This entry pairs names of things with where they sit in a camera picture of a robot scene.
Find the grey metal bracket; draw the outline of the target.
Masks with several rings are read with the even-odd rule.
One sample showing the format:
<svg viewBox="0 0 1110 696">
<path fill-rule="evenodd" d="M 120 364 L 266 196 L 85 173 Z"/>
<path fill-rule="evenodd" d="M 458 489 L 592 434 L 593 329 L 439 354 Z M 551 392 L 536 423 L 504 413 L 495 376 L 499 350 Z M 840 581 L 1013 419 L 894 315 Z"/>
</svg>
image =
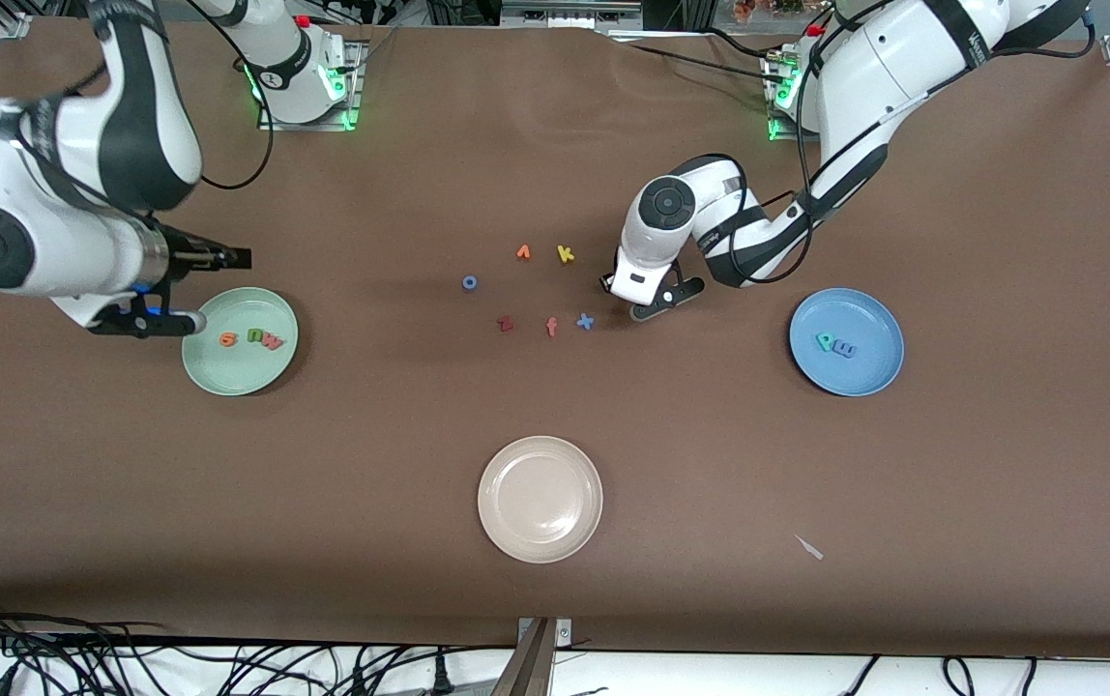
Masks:
<svg viewBox="0 0 1110 696">
<path fill-rule="evenodd" d="M 555 652 L 571 647 L 569 618 L 521 618 L 518 644 L 490 696 L 549 696 Z"/>
</svg>

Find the green plate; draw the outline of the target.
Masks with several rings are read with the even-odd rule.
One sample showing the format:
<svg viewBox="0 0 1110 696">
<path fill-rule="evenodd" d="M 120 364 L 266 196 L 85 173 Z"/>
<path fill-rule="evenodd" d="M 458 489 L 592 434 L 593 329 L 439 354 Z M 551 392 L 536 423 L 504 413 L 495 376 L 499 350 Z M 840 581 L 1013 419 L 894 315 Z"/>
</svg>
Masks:
<svg viewBox="0 0 1110 696">
<path fill-rule="evenodd" d="M 296 356 L 300 326 L 296 312 L 278 292 L 240 288 L 220 292 L 198 312 L 206 329 L 181 339 L 181 361 L 196 387 L 219 396 L 242 396 L 268 389 Z M 278 351 L 246 341 L 249 329 L 284 339 Z M 238 335 L 234 347 L 218 344 L 223 332 Z"/>
</svg>

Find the grey metal box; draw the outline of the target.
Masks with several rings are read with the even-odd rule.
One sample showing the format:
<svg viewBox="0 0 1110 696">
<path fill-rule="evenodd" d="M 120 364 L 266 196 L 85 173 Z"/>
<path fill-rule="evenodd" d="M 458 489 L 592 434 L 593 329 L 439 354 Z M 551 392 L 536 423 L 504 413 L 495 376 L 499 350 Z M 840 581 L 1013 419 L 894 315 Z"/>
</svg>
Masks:
<svg viewBox="0 0 1110 696">
<path fill-rule="evenodd" d="M 642 31 L 642 0 L 501 0 L 500 26 Z"/>
</svg>

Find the brown table cover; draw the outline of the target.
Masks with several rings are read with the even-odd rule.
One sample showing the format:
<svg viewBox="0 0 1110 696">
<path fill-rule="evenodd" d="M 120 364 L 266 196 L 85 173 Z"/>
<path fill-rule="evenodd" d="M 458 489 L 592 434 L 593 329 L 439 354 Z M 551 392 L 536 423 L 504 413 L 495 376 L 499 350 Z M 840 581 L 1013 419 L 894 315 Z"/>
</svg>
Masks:
<svg viewBox="0 0 1110 696">
<path fill-rule="evenodd" d="M 167 215 L 254 252 L 179 283 L 178 307 L 238 286 L 295 307 L 268 391 L 216 397 L 178 340 L 0 294 L 0 611 L 198 637 L 503 645 L 563 616 L 594 649 L 1110 655 L 1102 57 L 965 75 L 790 278 L 633 322 L 599 286 L 630 198 L 704 153 L 761 199 L 799 183 L 741 75 L 585 30 L 404 28 L 356 131 L 281 133 L 253 185 Z M 838 288 L 904 334 L 869 396 L 791 357 L 795 309 Z M 477 507 L 490 458 L 537 435 L 581 447 L 604 492 L 591 541 L 547 565 L 497 549 Z"/>
</svg>

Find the orange flower decoration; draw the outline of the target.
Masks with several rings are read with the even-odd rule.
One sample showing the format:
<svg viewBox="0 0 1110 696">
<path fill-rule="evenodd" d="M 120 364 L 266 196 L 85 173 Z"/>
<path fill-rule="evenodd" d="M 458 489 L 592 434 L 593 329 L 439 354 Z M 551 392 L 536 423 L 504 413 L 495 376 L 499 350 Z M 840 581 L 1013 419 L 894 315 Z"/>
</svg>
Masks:
<svg viewBox="0 0 1110 696">
<path fill-rule="evenodd" d="M 738 23 L 776 21 L 805 14 L 806 0 L 733 0 L 731 13 Z"/>
</svg>

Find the blue plate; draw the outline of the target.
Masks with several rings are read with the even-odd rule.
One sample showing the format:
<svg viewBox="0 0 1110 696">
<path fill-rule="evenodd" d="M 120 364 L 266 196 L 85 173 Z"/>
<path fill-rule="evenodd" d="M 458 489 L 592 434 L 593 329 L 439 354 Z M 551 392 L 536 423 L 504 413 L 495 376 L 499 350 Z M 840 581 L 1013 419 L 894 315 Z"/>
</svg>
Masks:
<svg viewBox="0 0 1110 696">
<path fill-rule="evenodd" d="M 847 360 L 824 352 L 817 334 L 833 334 L 856 345 Z M 788 330 L 791 357 L 817 389 L 862 397 L 889 387 L 904 366 L 904 333 L 891 310 L 855 289 L 825 289 L 803 300 Z"/>
</svg>

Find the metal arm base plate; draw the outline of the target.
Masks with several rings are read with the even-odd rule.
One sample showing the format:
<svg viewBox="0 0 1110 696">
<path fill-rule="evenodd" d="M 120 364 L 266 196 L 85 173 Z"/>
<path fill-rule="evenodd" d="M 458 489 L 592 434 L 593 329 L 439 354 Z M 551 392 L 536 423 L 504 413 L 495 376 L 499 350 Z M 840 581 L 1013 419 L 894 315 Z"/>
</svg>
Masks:
<svg viewBox="0 0 1110 696">
<path fill-rule="evenodd" d="M 369 43 L 327 34 L 320 41 L 319 57 L 312 57 L 302 73 L 290 80 L 284 91 L 254 87 L 258 102 L 268 98 L 276 107 L 274 118 L 259 105 L 258 128 L 268 131 L 354 131 L 359 124 Z"/>
<path fill-rule="evenodd" d="M 803 137 L 816 141 L 819 138 L 819 118 L 816 111 L 817 78 L 811 79 L 807 95 L 803 95 L 808 53 L 814 40 L 803 37 L 797 43 L 785 43 L 769 49 L 759 59 L 763 75 L 774 75 L 766 85 L 766 103 L 769 138 L 771 140 L 797 140 Z"/>
</svg>

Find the beige plate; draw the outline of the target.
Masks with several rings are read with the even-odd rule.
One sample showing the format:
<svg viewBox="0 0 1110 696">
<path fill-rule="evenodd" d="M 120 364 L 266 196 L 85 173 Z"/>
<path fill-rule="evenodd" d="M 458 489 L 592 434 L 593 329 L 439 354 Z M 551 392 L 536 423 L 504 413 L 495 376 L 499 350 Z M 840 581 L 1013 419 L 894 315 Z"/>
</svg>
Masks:
<svg viewBox="0 0 1110 696">
<path fill-rule="evenodd" d="M 500 448 L 477 490 L 480 523 L 490 542 L 532 565 L 559 563 L 581 551 L 598 528 L 603 506 L 602 480 L 589 455 L 546 435 Z"/>
</svg>

